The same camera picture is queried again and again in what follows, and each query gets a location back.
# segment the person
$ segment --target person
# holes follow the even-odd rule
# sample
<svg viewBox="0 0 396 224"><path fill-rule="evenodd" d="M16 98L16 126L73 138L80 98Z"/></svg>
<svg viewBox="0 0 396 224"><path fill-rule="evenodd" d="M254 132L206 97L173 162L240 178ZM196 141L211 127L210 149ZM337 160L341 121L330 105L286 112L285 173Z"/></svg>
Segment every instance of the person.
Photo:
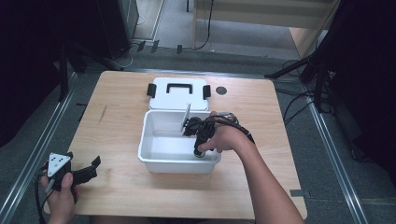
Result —
<svg viewBox="0 0 396 224"><path fill-rule="evenodd" d="M304 223L297 207L265 164L257 147L234 127L216 123L215 134L206 143L198 146L201 152L215 148L218 153L233 150L243 163L256 223ZM43 178L43 187L48 179ZM49 224L71 223L74 216L74 201L70 191L73 176L67 174L60 192L49 197L51 211Z"/></svg>

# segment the gray carpet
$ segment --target gray carpet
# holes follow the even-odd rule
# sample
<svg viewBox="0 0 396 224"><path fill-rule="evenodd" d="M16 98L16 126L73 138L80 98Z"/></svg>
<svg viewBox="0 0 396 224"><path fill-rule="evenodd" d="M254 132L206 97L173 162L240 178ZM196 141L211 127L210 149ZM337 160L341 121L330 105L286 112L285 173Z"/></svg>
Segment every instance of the gray carpet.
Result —
<svg viewBox="0 0 396 224"><path fill-rule="evenodd" d="M159 49L151 54L150 48L132 51L134 62L126 71L139 69L164 69L177 71L216 72L226 77L262 78L282 68L284 60L265 57L249 57L209 52L184 51L176 54L175 49ZM53 135L46 159L50 152L65 153L78 127L78 119L83 113L100 74L105 70L100 64L88 62L86 74L79 76L73 98L67 107L58 129ZM296 77L284 76L275 82L276 87L302 92L303 87ZM19 175L22 166L35 146L40 133L45 128L57 104L59 89L48 96L46 101L26 121L18 135L6 146L0 148L0 200L7 194ZM294 96L279 92L280 108L284 111ZM289 115L306 105L306 100L296 101ZM361 196L363 208L371 223L394 223L396 220L396 189L390 184L387 174L375 163L357 162L351 159L346 141L337 126L336 119L327 115L329 129L340 146L339 153L349 172L356 190ZM306 223L354 223L340 185L332 169L311 112L306 109L287 126L290 146L295 160L302 189L309 192L305 198L308 211ZM194 223L191 219L167 219L169 223ZM26 190L11 220L11 223L35 223L37 214L33 194L33 181ZM76 216L74 223L87 223L84 216Z"/></svg>

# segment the hand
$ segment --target hand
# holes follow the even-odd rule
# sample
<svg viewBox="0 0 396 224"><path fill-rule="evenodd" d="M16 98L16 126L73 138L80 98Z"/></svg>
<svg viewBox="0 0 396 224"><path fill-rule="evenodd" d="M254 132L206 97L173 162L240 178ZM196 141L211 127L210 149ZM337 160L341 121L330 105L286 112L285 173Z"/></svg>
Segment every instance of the hand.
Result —
<svg viewBox="0 0 396 224"><path fill-rule="evenodd" d="M49 179L46 176L41 178L41 185L44 189L47 188ZM50 223L71 223L75 214L75 203L73 194L71 192L71 186L73 184L73 175L67 173L62 180L61 191L53 191L52 194L48 195L47 202L50 210ZM75 187L75 193L79 196L79 188Z"/></svg>
<svg viewBox="0 0 396 224"><path fill-rule="evenodd" d="M210 112L210 116L215 116L216 111ZM209 141L198 146L198 150L201 152L208 151L209 149L215 148L218 153L223 150L234 150L239 154L240 149L246 146L251 146L252 143L248 138L239 130L234 127L225 124L215 124L215 134Z"/></svg>

